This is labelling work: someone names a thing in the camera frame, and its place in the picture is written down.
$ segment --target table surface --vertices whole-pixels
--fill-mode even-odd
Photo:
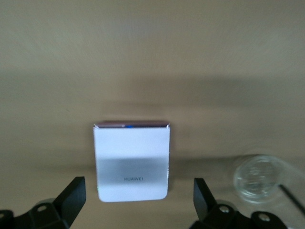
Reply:
[[[304,15],[283,0],[2,0],[0,209],[22,214],[85,176],[72,228],[186,229],[203,177],[248,214],[226,178],[234,156],[254,149],[304,172]],[[99,201],[103,120],[171,123],[165,199]]]

